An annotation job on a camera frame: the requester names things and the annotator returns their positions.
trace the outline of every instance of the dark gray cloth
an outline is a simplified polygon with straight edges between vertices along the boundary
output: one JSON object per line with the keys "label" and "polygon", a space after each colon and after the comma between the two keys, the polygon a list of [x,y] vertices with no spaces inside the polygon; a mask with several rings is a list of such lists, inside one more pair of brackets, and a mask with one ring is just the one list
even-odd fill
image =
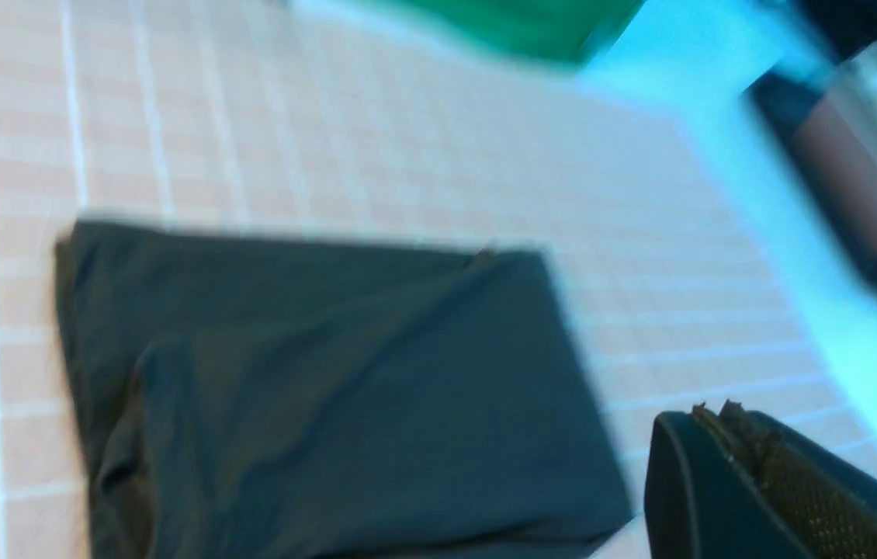
{"label": "dark gray cloth", "polygon": [[630,518],[533,252],[79,223],[56,264],[95,559],[564,559]]}

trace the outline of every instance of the green cloth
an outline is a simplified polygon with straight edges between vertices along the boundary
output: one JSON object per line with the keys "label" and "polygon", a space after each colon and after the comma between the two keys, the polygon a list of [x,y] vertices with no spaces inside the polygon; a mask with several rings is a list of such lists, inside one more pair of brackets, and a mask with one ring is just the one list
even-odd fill
{"label": "green cloth", "polygon": [[388,0],[431,12],[513,54],[583,64],[615,42],[644,0]]}

